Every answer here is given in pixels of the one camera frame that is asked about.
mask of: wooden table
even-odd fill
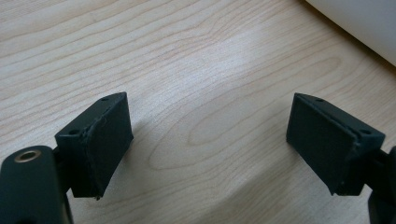
[[[1,1],[0,159],[126,91],[131,148],[76,223],[369,223],[285,140],[292,96],[396,145],[396,68],[304,1]]]

